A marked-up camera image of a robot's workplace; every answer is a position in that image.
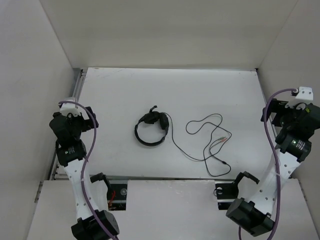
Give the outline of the black headphones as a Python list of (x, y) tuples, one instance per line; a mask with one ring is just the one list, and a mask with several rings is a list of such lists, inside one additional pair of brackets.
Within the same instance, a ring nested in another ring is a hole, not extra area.
[(169, 118), (163, 111), (153, 105), (147, 112), (135, 118), (134, 137), (143, 148), (155, 148), (160, 146), (169, 132)]

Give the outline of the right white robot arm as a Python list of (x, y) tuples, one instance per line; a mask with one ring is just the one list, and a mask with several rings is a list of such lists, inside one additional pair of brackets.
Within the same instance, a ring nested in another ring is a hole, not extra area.
[(312, 103), (272, 99), (263, 109), (261, 121), (274, 114), (272, 125), (280, 132), (272, 142), (272, 157), (257, 184), (255, 193), (236, 198), (226, 216), (253, 237), (269, 233), (274, 236), (279, 223), (279, 193), (291, 174), (307, 158), (312, 149), (310, 138), (320, 128), (320, 108)]

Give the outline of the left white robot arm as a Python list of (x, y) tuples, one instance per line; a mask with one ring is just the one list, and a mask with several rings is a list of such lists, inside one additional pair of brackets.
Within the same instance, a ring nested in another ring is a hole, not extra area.
[(55, 134), (55, 151), (72, 185), (76, 210), (76, 223), (71, 232), (77, 240), (116, 240), (120, 229), (114, 215), (109, 212), (108, 199), (115, 196), (105, 174), (90, 175), (87, 171), (93, 149), (86, 149), (81, 135), (97, 131), (96, 115), (90, 107), (72, 100), (59, 103), (59, 111), (49, 123)]

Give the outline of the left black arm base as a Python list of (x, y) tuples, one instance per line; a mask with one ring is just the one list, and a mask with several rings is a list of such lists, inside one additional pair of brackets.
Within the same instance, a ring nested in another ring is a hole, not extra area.
[(125, 211), (127, 207), (128, 184), (112, 183), (106, 197), (109, 211)]

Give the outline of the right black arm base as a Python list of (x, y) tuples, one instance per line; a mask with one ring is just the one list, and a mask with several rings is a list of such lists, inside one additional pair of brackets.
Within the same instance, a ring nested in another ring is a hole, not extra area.
[(217, 199), (217, 206), (220, 211), (226, 211), (235, 199), (238, 198), (239, 188), (233, 182), (215, 182), (213, 194)]

